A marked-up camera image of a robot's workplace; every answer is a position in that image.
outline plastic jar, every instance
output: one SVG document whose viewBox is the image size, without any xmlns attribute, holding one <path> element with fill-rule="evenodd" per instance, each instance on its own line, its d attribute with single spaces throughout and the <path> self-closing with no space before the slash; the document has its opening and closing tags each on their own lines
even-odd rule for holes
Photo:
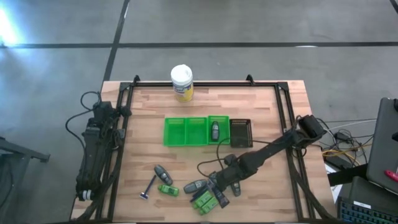
<svg viewBox="0 0 398 224">
<path fill-rule="evenodd" d="M 188 102 L 193 96 L 192 70 L 186 65 L 177 65 L 171 72 L 175 98 L 180 102 Z"/>
</svg>

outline yellow label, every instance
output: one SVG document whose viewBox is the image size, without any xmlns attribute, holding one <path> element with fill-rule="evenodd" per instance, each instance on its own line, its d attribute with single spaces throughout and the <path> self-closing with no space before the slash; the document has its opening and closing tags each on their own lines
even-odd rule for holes
<svg viewBox="0 0 398 224">
<path fill-rule="evenodd" d="M 186 87 L 174 86 L 175 98 L 180 102 L 188 102 L 192 100 L 193 84 Z"/>
</svg>

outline green object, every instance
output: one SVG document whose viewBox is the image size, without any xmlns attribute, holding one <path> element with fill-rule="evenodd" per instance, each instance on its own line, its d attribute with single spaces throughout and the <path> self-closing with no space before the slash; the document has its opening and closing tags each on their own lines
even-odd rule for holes
<svg viewBox="0 0 398 224">
<path fill-rule="evenodd" d="M 198 197 L 194 202 L 193 202 L 193 208 L 197 209 L 202 207 L 206 202 L 208 202 L 212 198 L 212 194 L 207 190 L 203 195 Z"/>
<path fill-rule="evenodd" d="M 218 123 L 219 137 L 217 141 L 211 139 L 211 125 L 214 121 Z M 209 129 L 209 144 L 218 144 L 220 141 L 229 138 L 229 116 L 209 116 L 208 117 L 208 129 Z M 221 144 L 229 144 L 230 139 L 223 141 Z"/>
<path fill-rule="evenodd" d="M 211 198 L 202 208 L 200 208 L 199 213 L 200 215 L 204 215 L 209 213 L 214 207 L 218 205 L 217 198 Z"/>
<path fill-rule="evenodd" d="M 165 184 L 159 185 L 157 187 L 160 192 L 177 197 L 178 196 L 178 188 L 172 187 L 172 186 L 167 186 Z"/>
<path fill-rule="evenodd" d="M 207 118 L 165 118 L 164 146 L 207 146 L 209 141 Z"/>
</svg>

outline white bottle cap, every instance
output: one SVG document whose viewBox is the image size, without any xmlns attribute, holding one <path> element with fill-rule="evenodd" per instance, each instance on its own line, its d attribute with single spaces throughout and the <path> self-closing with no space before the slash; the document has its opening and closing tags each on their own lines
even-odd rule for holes
<svg viewBox="0 0 398 224">
<path fill-rule="evenodd" d="M 171 76 L 173 83 L 178 86 L 185 86 L 192 82 L 192 70 L 184 64 L 174 67 Z"/>
</svg>

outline butcher block tabletop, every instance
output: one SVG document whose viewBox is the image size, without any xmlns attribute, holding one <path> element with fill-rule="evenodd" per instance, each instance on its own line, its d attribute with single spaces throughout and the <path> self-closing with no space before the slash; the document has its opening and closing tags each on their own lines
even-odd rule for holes
<svg viewBox="0 0 398 224">
<path fill-rule="evenodd" d="M 287 81 L 294 114 L 311 114 L 304 81 Z M 104 82 L 102 100 L 113 106 L 119 93 L 120 82 Z M 287 107 L 285 118 L 289 123 Z M 230 203 L 225 208 L 215 207 L 206 215 L 192 208 L 192 194 L 183 187 L 204 177 L 197 171 L 203 161 L 216 159 L 216 145 L 200 147 L 165 147 L 163 145 L 164 119 L 168 117 L 226 115 L 230 119 L 251 119 L 254 140 L 273 141 L 281 136 L 281 125 L 275 90 L 272 87 L 194 87 L 193 100 L 180 103 L 174 98 L 172 87 L 134 87 L 132 116 L 129 118 L 126 143 L 119 176 L 114 222 L 294 222 L 297 221 L 286 153 L 281 151 L 265 161 L 257 174 L 241 181 L 241 195 L 235 197 L 231 189 L 224 194 Z M 254 142 L 253 148 L 236 149 L 220 147 L 220 157 L 237 156 L 255 151 L 265 144 Z M 317 147 L 308 147 L 304 157 L 311 191 L 320 203 L 336 214 L 322 154 Z M 178 197 L 163 194 L 157 186 L 163 184 L 156 178 L 148 192 L 148 200 L 139 197 L 154 175 L 154 166 L 163 166 L 180 189 Z M 200 167 L 205 174 L 220 170 L 217 162 Z M 105 198 L 103 216 L 108 211 L 110 190 Z M 305 197 L 300 191 L 305 217 Z M 71 218 L 79 217 L 89 202 L 75 200 Z"/>
</svg>

